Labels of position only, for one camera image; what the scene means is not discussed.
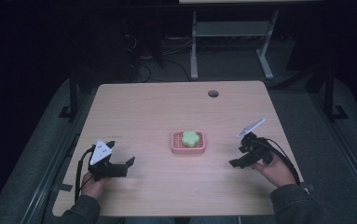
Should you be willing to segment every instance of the black cable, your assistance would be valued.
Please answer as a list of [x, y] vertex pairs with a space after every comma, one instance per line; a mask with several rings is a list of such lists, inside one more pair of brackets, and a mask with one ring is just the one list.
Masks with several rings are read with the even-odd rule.
[[215, 54], [229, 49], [229, 44], [226, 41], [214, 41], [214, 38], [207, 38], [199, 41], [197, 46], [197, 54]]
[[119, 218], [116, 222], [114, 222], [114, 224], [121, 223], [121, 222], [120, 222], [121, 220], [123, 220], [123, 221], [124, 221], [124, 220], [125, 220], [125, 218], [124, 218], [124, 217], [120, 217], [120, 218]]
[[170, 41], [172, 43], [177, 43], [177, 44], [185, 43], [185, 42], [187, 42], [187, 40], [190, 40], [190, 39], [191, 39], [191, 37], [189, 37], [189, 36], [181, 37], [180, 39], [169, 39], [167, 37], [163, 38], [163, 40]]
[[143, 83], [149, 81], [149, 79], [150, 79], [151, 76], [152, 76], [152, 71], [151, 71], [151, 69], [150, 69], [148, 66], [145, 66], [145, 65], [143, 65], [143, 64], [141, 64], [141, 63], [139, 63], [138, 65], [139, 65], [139, 66], [142, 66], [143, 68], [145, 68], [146, 70], [148, 70], [148, 74], [149, 74], [149, 75], [148, 75], [148, 77], [146, 78], [146, 80], [143, 81]]
[[171, 61], [171, 60], [163, 59], [163, 61], [164, 61], [164, 62], [168, 62], [168, 63], [175, 63], [176, 65], [178, 65], [179, 67], [181, 67], [182, 70], [184, 70], [184, 72], [185, 72], [187, 81], [189, 81], [189, 82], [191, 81], [189, 74], [186, 72], [186, 70], [184, 69], [184, 67], [183, 67], [182, 65], [180, 65], [179, 63], [176, 63], [176, 62], [174, 62], [174, 61]]
[[267, 141], [270, 141], [270, 142], [274, 143], [274, 144], [280, 149], [280, 151], [283, 153], [283, 155], [285, 155], [286, 159], [287, 159], [288, 161], [291, 161], [291, 160], [289, 160], [289, 157], [286, 155], [285, 151], [283, 151], [283, 149], [280, 147], [280, 145], [278, 145], [275, 141], [273, 141], [273, 140], [271, 140], [271, 139], [269, 139], [269, 138], [265, 138], [265, 139], [266, 139]]
[[95, 146], [92, 146], [91, 148], [89, 148], [88, 150], [86, 150], [86, 152], [82, 155], [82, 158], [80, 159], [80, 161], [78, 161], [78, 166], [76, 168], [76, 192], [75, 192], [75, 202], [76, 200], [78, 200], [79, 198], [79, 191], [80, 191], [80, 176], [82, 173], [82, 164], [83, 164], [83, 160], [85, 159], [86, 155], [88, 155], [88, 153], [92, 152], [94, 150]]
[[155, 80], [155, 81], [158, 81], [158, 82], [166, 82], [165, 80], [161, 80], [161, 79], [157, 79], [157, 78], [149, 78], [150, 80]]
[[82, 186], [79, 189], [83, 189], [83, 187], [93, 178], [93, 175], [90, 176], [88, 180], [85, 181], [85, 183], [82, 184]]
[[127, 49], [128, 51], [132, 52], [135, 49], [135, 47], [137, 47], [138, 44], [137, 38], [134, 35], [125, 35], [125, 37], [130, 37], [134, 40], [134, 44], [132, 45], [131, 49]]
[[131, 73], [134, 72], [134, 73], [136, 74], [135, 80], [133, 80], [133, 82], [134, 82], [134, 83], [137, 83], [137, 82], [138, 82], [138, 77], [139, 77], [139, 76], [138, 76], [138, 71], [136, 71], [136, 69], [134, 68], [134, 66], [133, 66], [132, 64], [130, 65], [130, 68], [131, 68]]

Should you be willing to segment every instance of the handheld controller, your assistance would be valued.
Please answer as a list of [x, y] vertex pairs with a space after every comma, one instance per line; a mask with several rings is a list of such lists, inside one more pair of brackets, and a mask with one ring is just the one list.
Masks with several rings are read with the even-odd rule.
[[241, 169], [251, 166], [254, 163], [263, 160], [265, 164], [270, 164], [273, 160], [271, 152], [274, 152], [282, 161], [286, 164], [289, 170], [294, 175], [297, 185], [300, 185], [299, 175], [294, 165], [291, 163], [287, 156], [282, 155], [279, 150], [274, 148], [268, 139], [263, 137], [257, 137], [254, 133], [250, 132], [244, 135], [241, 139], [241, 147], [239, 150], [242, 153], [246, 153], [239, 159], [229, 161], [233, 167], [240, 167]]
[[92, 173], [92, 178], [98, 181], [105, 177], [126, 177], [128, 169], [134, 164], [135, 157], [132, 157], [124, 164], [113, 164], [109, 160], [111, 159], [112, 149], [115, 145], [115, 141], [104, 143], [99, 140], [96, 146], [89, 148], [78, 162], [76, 170], [76, 195], [75, 201], [79, 198], [80, 177], [82, 171], [82, 164], [85, 156], [91, 152], [89, 158], [89, 172]]

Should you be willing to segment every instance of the table top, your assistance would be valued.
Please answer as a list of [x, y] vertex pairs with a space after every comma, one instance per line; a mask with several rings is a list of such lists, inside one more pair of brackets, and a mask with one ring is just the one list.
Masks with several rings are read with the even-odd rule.
[[[218, 91], [210, 97], [209, 91]], [[100, 201], [101, 215], [244, 216], [273, 214], [269, 194], [275, 189], [251, 168], [228, 161], [243, 154], [236, 135], [265, 118], [254, 130], [276, 141], [297, 167], [265, 85], [260, 81], [180, 82], [102, 85], [96, 94], [75, 153], [63, 180], [74, 185], [77, 161], [98, 139], [116, 141], [112, 163], [135, 163], [127, 177], [113, 178]], [[205, 152], [176, 155], [177, 130], [204, 132]], [[82, 175], [87, 172], [89, 156]], [[59, 191], [53, 214], [74, 204], [75, 188]]]

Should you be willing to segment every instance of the sleeve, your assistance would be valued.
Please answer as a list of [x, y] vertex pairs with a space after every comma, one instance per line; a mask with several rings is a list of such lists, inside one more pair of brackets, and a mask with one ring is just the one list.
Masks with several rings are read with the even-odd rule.
[[59, 218], [59, 224], [75, 223], [90, 224], [96, 223], [100, 214], [99, 203], [87, 195], [81, 195], [76, 204], [62, 214]]
[[287, 185], [270, 194], [278, 224], [320, 224], [325, 222], [323, 207], [298, 185]]

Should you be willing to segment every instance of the dark background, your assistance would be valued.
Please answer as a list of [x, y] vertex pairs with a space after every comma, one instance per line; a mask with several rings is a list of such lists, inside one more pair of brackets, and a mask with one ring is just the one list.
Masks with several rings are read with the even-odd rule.
[[[328, 3], [306, 10], [286, 8], [274, 38], [296, 38], [290, 69], [305, 69], [332, 55], [336, 77], [357, 100], [357, 1]], [[140, 44], [156, 55], [158, 39], [164, 34], [190, 32], [182, 28], [190, 26], [180, 25], [191, 22], [182, 13], [153, 14], [147, 21], [142, 20], [146, 13], [130, 15], [129, 25], [122, 27], [121, 19], [127, 19], [124, 13], [100, 14], [80, 10], [78, 5], [78, 1], [58, 5], [42, 0], [0, 1], [0, 190], [49, 100], [73, 70], [87, 71], [80, 78], [90, 80], [89, 86], [82, 86], [82, 91], [101, 82], [130, 82], [129, 66], [135, 58], [126, 54], [125, 32], [139, 35]]]

